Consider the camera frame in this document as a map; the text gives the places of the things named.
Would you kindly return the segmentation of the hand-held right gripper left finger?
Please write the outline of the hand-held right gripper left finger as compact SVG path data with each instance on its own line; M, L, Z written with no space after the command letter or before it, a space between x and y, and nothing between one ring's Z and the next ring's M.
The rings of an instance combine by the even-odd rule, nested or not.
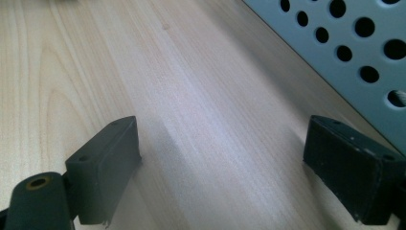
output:
M105 126L65 161L71 215L83 225L110 223L141 160L134 116Z

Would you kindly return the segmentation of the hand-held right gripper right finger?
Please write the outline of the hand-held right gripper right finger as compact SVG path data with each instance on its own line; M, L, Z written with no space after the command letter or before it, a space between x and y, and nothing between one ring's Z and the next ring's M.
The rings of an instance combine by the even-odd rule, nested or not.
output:
M339 121L313 115L304 162L354 220L385 225L395 215L406 225L406 156Z

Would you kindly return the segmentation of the light blue perforated panel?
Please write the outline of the light blue perforated panel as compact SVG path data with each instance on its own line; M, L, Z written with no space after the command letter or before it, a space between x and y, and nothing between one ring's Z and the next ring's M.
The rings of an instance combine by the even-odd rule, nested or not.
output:
M406 154L406 0L243 0Z

